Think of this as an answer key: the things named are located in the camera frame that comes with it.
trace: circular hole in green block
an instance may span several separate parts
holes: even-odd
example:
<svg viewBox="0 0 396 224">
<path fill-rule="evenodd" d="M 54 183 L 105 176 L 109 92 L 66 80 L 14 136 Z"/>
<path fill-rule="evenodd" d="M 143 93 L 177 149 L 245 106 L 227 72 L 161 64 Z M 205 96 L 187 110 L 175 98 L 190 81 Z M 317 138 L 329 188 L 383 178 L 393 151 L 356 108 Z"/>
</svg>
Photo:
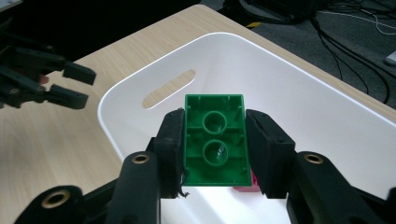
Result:
<svg viewBox="0 0 396 224">
<path fill-rule="evenodd" d="M 220 140 L 210 140 L 204 145 L 204 161 L 211 166 L 224 165 L 228 160 L 228 148 Z"/>
<path fill-rule="evenodd" d="M 204 115 L 203 127 L 207 133 L 222 135 L 227 128 L 227 119 L 218 111 L 210 111 Z"/>
</svg>

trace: green block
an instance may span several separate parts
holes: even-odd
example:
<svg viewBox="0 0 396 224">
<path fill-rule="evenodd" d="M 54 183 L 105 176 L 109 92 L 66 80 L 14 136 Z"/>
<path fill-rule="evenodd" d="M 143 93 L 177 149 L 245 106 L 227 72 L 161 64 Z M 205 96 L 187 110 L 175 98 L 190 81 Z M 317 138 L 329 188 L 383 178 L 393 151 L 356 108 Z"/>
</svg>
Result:
<svg viewBox="0 0 396 224">
<path fill-rule="evenodd" d="M 185 186 L 250 186 L 243 95 L 188 94 Z"/>
</svg>

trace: light wood tabletop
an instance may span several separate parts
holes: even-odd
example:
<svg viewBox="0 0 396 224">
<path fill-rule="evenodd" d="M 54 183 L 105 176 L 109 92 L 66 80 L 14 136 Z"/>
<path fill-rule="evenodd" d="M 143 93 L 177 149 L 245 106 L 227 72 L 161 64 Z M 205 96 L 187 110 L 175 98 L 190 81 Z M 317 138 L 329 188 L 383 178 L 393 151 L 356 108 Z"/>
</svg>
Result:
<svg viewBox="0 0 396 224">
<path fill-rule="evenodd" d="M 96 115 L 102 96 L 145 65 L 214 32 L 240 35 L 396 122 L 393 109 L 216 11 L 202 5 L 189 7 L 78 60 L 97 73 L 93 86 L 63 78 L 61 73 L 49 75 L 47 86 L 56 83 L 90 95 L 86 108 L 26 103 L 21 109 L 6 106 L 0 110 L 0 223 L 15 221 L 27 204 L 46 189 L 75 185 L 85 194 L 117 178 L 121 160 Z"/>
</svg>

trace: oval handle hole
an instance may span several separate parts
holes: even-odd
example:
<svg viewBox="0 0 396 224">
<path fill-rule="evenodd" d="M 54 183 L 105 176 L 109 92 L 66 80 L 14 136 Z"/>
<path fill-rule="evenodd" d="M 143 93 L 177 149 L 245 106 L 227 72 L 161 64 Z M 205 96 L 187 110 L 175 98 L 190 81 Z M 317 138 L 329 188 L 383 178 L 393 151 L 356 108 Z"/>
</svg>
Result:
<svg viewBox="0 0 396 224">
<path fill-rule="evenodd" d="M 170 80 L 169 82 L 163 84 L 160 88 L 152 91 L 145 97 L 145 99 L 143 99 L 143 108 L 150 109 L 164 101 L 169 96 L 189 85 L 194 80 L 194 77 L 195 70 L 190 69 Z"/>
</svg>

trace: white tray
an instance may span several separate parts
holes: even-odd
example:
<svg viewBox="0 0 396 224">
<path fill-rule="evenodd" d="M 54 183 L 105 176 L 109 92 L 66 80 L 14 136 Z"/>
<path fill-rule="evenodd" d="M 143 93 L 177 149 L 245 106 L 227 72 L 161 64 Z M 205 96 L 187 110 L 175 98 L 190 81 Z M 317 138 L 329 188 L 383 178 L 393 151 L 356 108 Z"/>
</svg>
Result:
<svg viewBox="0 0 396 224">
<path fill-rule="evenodd" d="M 143 101 L 186 71 L 193 80 L 154 107 Z M 123 159 L 146 149 L 163 116 L 187 93 L 242 93 L 245 107 L 269 114 L 297 151 L 328 157 L 349 183 L 381 198 L 396 186 L 396 124 L 246 39 L 204 35 L 111 88 L 98 117 Z M 162 200 L 163 223 L 288 223 L 284 200 L 232 188 L 184 188 L 187 199 Z"/>
</svg>

